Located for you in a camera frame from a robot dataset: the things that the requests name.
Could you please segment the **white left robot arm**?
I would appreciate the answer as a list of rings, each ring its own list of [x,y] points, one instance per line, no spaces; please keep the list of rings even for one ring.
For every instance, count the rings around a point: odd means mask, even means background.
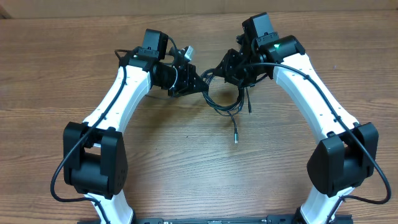
[[[169,96],[208,89],[190,62],[193,47],[171,48],[174,61],[162,63],[164,53],[149,47],[127,50],[119,57],[116,79],[98,107],[81,123],[70,122],[63,132],[63,172],[66,184],[89,201],[99,223],[134,223],[123,187],[128,164],[123,134],[134,111],[153,86]]]

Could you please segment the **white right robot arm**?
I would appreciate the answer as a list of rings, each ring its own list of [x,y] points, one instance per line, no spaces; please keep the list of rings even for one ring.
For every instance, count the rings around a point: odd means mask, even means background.
[[[307,163],[312,189],[293,215],[269,215],[267,223],[352,223],[336,216],[339,206],[375,170],[379,134],[372,123],[360,124],[334,98],[316,74],[296,37],[266,33],[237,38],[240,52],[229,50],[210,70],[241,93],[265,77],[274,79],[307,121],[317,147]]]

